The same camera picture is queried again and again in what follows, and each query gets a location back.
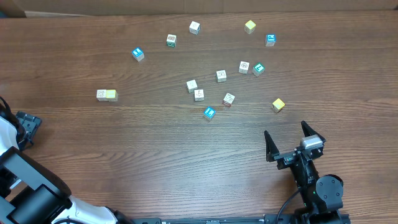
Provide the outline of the red letter white block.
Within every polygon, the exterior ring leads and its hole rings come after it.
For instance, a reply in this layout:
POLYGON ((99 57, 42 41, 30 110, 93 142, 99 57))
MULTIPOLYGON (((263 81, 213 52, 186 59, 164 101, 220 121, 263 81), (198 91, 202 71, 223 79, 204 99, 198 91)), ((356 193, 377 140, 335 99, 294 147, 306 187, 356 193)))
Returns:
POLYGON ((106 90, 97 90, 96 91, 96 98, 98 101, 106 101, 106 90))

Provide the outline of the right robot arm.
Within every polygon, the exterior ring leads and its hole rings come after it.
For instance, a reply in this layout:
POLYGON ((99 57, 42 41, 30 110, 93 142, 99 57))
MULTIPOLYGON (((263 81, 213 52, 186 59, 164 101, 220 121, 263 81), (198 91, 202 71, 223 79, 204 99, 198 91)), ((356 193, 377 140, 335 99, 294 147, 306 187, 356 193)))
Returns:
POLYGON ((294 177, 297 191, 281 206, 276 215, 265 215, 265 223, 350 223, 348 214, 341 214, 343 208, 343 180, 334 174, 319 176, 313 161, 323 155, 326 139, 312 129, 305 121, 301 122, 304 137, 292 152, 281 154, 268 131, 264 131, 266 161, 276 162, 279 170, 289 168, 294 177), (293 214, 282 212, 289 202, 300 195, 304 204, 293 214))

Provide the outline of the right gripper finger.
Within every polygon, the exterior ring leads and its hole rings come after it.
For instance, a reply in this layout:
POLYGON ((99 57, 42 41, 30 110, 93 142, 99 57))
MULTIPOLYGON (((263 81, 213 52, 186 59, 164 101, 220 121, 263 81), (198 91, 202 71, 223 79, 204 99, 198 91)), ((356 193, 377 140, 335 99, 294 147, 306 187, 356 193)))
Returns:
POLYGON ((301 121, 301 127, 302 127, 302 131, 304 133, 305 137, 309 137, 309 136, 313 136, 313 135, 317 135, 322 141, 323 143, 326 142, 326 139, 319 133, 317 133, 314 129, 312 129, 306 121, 301 121))
POLYGON ((280 152, 268 131, 264 131, 264 137, 266 142, 266 161, 274 162, 275 158, 280 155, 280 152))

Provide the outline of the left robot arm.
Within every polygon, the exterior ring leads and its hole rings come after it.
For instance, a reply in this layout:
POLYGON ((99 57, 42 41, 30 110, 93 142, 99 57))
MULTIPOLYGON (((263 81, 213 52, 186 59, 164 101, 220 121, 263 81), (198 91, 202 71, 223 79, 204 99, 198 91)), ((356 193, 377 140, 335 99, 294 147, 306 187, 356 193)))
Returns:
POLYGON ((23 153, 40 123, 1 103, 1 223, 131 223, 117 210, 72 197, 64 181, 23 153))

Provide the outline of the white X letter block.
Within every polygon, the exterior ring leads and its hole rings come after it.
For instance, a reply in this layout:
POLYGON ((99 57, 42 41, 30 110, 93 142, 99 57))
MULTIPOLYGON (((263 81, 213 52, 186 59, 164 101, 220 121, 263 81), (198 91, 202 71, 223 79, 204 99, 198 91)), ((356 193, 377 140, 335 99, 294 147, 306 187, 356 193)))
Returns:
POLYGON ((200 89, 194 90, 194 99, 195 101, 203 101, 205 98, 204 91, 200 89))

